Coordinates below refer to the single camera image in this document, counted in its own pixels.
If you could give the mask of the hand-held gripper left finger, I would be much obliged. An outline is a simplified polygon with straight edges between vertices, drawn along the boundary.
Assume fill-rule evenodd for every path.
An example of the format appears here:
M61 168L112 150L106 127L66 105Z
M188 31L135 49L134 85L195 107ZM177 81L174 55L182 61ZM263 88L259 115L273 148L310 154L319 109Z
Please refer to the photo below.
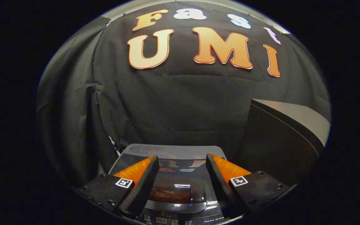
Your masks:
M154 155L114 175L100 174L77 192L111 215L134 218L145 207L159 169L159 158Z

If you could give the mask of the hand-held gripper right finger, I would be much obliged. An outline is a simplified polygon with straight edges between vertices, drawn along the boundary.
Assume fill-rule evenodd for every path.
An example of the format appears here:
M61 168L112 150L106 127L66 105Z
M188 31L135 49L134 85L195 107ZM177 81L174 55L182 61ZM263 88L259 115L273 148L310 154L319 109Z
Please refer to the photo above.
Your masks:
M206 168L226 218L261 211L286 195L290 189L267 172L247 171L211 153L206 154Z

